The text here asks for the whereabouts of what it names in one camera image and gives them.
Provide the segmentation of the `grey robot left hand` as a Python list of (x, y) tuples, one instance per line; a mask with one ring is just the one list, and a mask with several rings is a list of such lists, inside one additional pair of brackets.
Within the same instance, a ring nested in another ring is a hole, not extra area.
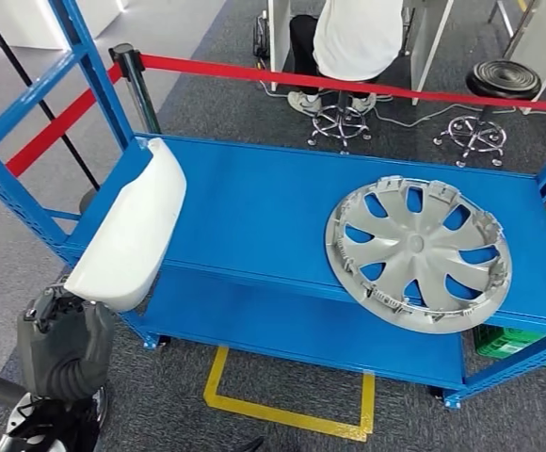
[(64, 402), (91, 398), (105, 385), (115, 322), (101, 303), (48, 286), (18, 318), (24, 385)]

